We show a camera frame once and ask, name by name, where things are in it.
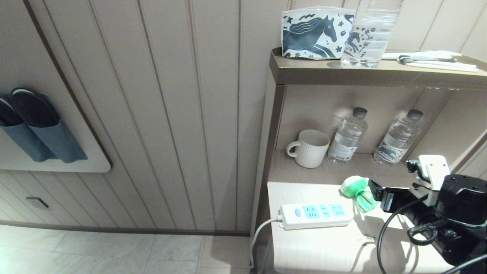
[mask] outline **white mug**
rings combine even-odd
[[[316,168],[325,158],[330,145],[328,136],[318,130],[306,129],[300,132],[298,140],[287,145],[286,152],[298,165],[305,168]]]

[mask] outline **beige striped wallpaper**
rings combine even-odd
[[[280,11],[358,0],[28,2],[113,168],[0,171],[0,220],[248,232]],[[405,0],[389,46],[486,60],[486,3]],[[28,18],[16,0],[0,13]]]

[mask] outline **tiled floor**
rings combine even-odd
[[[246,274],[248,237],[0,225],[0,274]]]

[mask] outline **plastic water bottle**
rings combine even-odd
[[[341,67],[373,69],[379,65],[391,38],[403,0],[360,0]]]
[[[328,150],[330,161],[335,164],[344,164],[352,159],[358,143],[369,128],[364,120],[366,114],[366,109],[355,108],[353,115],[342,121],[330,150]]]
[[[391,166],[399,162],[421,133],[417,122],[423,113],[411,109],[408,115],[394,122],[374,153],[374,159],[383,165]]]

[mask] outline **power strip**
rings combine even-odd
[[[285,230],[346,226],[354,218],[352,199],[319,204],[282,205],[280,212]]]

